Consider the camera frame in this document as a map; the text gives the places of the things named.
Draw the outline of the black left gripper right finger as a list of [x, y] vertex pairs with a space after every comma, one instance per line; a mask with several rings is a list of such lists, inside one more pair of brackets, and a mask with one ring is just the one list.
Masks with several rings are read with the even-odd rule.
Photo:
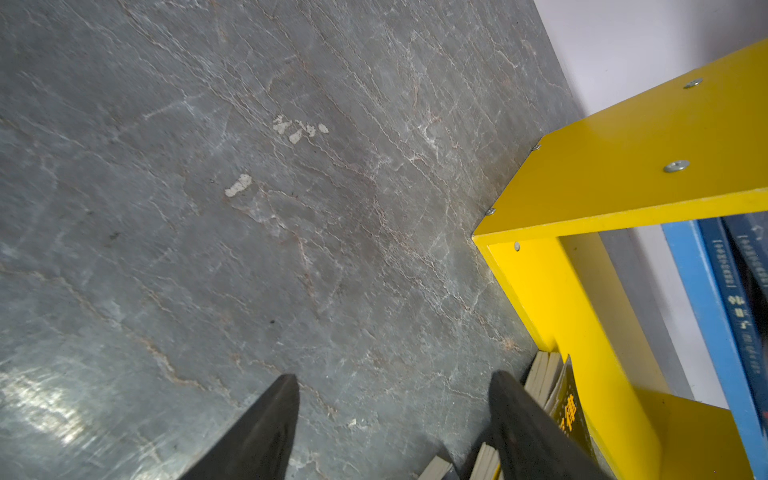
[[595, 460], [565, 436], [509, 372], [488, 389], [493, 445], [506, 479], [606, 479]]

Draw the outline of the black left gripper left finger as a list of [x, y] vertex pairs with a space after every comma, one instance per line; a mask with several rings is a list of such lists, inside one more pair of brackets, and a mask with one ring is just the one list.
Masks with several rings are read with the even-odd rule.
[[283, 479], [300, 409], [293, 374], [279, 376], [183, 479]]

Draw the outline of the blue book yellow label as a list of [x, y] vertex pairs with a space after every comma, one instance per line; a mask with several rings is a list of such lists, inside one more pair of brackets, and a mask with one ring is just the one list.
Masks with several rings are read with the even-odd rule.
[[767, 365], [731, 241], [720, 218], [702, 219], [698, 221], [698, 225], [745, 370], [753, 403], [761, 427], [767, 432]]

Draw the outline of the blue book Sunzi label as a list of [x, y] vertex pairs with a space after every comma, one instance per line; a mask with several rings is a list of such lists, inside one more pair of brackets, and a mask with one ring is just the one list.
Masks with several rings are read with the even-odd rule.
[[767, 298], [767, 212], [726, 216], [723, 221], [756, 285]]

